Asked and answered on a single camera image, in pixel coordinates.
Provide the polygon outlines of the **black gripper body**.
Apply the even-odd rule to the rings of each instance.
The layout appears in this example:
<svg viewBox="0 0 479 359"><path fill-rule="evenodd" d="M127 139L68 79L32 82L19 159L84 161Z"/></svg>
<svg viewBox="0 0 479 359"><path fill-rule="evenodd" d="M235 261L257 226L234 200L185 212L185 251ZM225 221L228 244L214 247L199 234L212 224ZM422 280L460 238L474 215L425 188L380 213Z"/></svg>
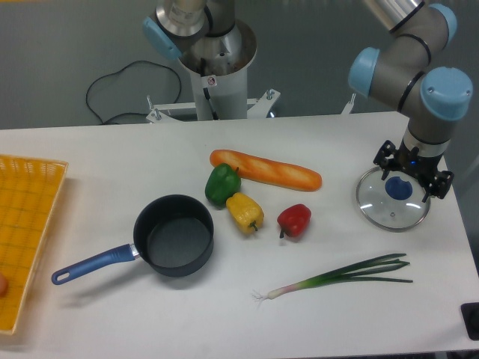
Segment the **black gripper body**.
<svg viewBox="0 0 479 359"><path fill-rule="evenodd" d="M441 157L441 155L434 157L420 156L417 147L410 150L404 142L400 144L399 150L394 155L394 159L399 163L402 172L423 183L434 181Z"/></svg>

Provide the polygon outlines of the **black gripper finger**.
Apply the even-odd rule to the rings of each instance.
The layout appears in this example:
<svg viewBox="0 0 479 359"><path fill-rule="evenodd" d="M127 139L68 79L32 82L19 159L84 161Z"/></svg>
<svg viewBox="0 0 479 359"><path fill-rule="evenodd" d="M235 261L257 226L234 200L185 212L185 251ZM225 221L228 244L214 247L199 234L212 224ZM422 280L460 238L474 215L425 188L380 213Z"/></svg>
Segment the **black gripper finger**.
<svg viewBox="0 0 479 359"><path fill-rule="evenodd" d="M426 203L430 197L444 199L449 192L454 173L451 171L436 171L422 179L422 187L424 189L423 203Z"/></svg>
<svg viewBox="0 0 479 359"><path fill-rule="evenodd" d="M375 155L373 163L382 171L381 180L386 180L392 171L397 170L397 161L394 157L396 152L395 145L390 140L387 140Z"/></svg>

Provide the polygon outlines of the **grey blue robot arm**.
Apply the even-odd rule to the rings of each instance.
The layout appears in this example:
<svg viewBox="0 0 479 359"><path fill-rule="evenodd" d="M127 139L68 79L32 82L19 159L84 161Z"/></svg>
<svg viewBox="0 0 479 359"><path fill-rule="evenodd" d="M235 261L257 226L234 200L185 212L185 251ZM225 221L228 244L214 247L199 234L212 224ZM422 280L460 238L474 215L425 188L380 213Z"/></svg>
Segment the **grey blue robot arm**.
<svg viewBox="0 0 479 359"><path fill-rule="evenodd" d="M425 197L443 198L454 176L437 166L468 111L473 86L461 70L430 69L430 62L454 37L457 19L448 7L424 1L369 1L367 7L394 43L385 52L362 50L349 85L409 118L401 145L384 143L374 163L384 175L411 176ZM247 104L247 69L257 42L236 18L233 1L161 1L142 28L159 54L189 71L199 120L243 119L259 111Z"/></svg>

